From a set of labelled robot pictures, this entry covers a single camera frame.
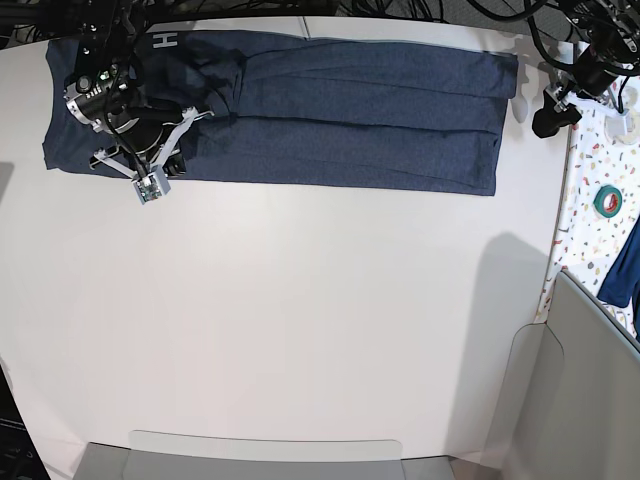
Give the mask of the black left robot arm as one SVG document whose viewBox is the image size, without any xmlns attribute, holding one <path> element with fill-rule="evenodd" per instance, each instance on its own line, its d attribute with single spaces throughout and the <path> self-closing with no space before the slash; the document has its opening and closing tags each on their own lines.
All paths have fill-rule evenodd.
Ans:
<svg viewBox="0 0 640 480">
<path fill-rule="evenodd" d="M 587 44 L 571 63 L 550 56 L 542 45 L 534 18 L 532 39 L 554 71 L 543 92 L 543 106 L 533 117 L 540 138 L 577 124 L 582 108 L 601 108 L 612 136 L 631 132 L 634 120 L 625 102 L 628 81 L 639 75 L 639 3 L 637 1 L 559 1 L 559 10 Z"/>
</svg>

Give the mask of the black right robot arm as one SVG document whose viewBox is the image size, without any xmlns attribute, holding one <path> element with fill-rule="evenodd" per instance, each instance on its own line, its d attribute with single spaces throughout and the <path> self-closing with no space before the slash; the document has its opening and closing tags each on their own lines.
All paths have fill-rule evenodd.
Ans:
<svg viewBox="0 0 640 480">
<path fill-rule="evenodd" d="M 150 173 L 169 128 L 183 120 L 178 103 L 144 91 L 136 46 L 154 11 L 153 1 L 76 1 L 69 15 L 79 28 L 79 45 L 65 80 L 66 107 L 80 123 L 114 138 L 106 157 L 123 156 L 140 178 Z"/>
</svg>

